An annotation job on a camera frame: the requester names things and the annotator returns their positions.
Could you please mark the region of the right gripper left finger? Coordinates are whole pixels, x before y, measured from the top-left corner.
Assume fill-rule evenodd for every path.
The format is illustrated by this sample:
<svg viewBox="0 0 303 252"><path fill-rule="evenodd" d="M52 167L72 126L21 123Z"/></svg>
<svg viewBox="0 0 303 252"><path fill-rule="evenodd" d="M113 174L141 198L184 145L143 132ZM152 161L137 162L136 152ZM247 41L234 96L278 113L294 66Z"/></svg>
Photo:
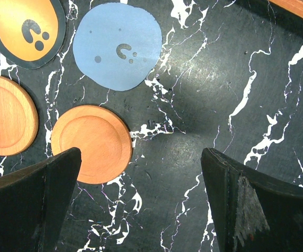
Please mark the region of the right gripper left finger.
<svg viewBox="0 0 303 252"><path fill-rule="evenodd" d="M81 167L70 148L0 177L0 251L54 251Z"/></svg>

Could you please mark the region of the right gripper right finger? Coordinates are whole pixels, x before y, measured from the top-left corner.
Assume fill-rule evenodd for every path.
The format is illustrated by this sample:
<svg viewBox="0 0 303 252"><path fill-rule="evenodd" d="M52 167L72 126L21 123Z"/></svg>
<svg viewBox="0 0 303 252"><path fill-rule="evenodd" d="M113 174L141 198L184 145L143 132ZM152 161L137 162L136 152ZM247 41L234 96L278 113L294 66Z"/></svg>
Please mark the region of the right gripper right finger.
<svg viewBox="0 0 303 252"><path fill-rule="evenodd" d="M214 148L202 174L220 251L303 251L303 188Z"/></svg>

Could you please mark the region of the orange silicone coaster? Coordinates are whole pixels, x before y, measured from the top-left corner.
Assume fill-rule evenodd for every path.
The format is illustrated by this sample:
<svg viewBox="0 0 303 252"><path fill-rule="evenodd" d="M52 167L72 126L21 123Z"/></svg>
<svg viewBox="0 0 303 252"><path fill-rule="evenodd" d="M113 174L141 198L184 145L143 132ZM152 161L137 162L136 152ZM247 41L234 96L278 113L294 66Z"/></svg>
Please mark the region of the orange silicone coaster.
<svg viewBox="0 0 303 252"><path fill-rule="evenodd" d="M66 16L60 1L0 1L0 53L25 69L37 69L60 50Z"/></svg>

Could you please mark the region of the light wooden coaster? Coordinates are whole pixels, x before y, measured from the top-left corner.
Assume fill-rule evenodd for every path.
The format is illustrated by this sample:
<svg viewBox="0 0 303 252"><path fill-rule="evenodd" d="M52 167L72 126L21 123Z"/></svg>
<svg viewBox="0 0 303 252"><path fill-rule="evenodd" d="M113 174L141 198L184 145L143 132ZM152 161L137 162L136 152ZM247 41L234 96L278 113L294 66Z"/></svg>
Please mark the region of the light wooden coaster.
<svg viewBox="0 0 303 252"><path fill-rule="evenodd" d="M123 120L93 105L72 108L55 123L51 134L53 155L72 147L81 151L77 180L87 184L106 183L121 175L133 153L131 135Z"/></svg>
<svg viewBox="0 0 303 252"><path fill-rule="evenodd" d="M38 124L35 104L27 91L0 76L0 155L15 155L29 148Z"/></svg>

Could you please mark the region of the blue silicone coaster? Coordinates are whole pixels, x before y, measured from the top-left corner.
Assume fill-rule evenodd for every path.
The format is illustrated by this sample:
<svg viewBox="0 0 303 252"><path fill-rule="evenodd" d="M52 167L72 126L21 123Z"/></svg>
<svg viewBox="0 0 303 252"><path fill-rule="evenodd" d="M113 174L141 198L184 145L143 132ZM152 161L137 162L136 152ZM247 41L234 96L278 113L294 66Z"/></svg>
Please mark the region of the blue silicone coaster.
<svg viewBox="0 0 303 252"><path fill-rule="evenodd" d="M161 48L161 29L153 15L123 3L92 8L73 40L80 71L114 91L138 86L157 64Z"/></svg>

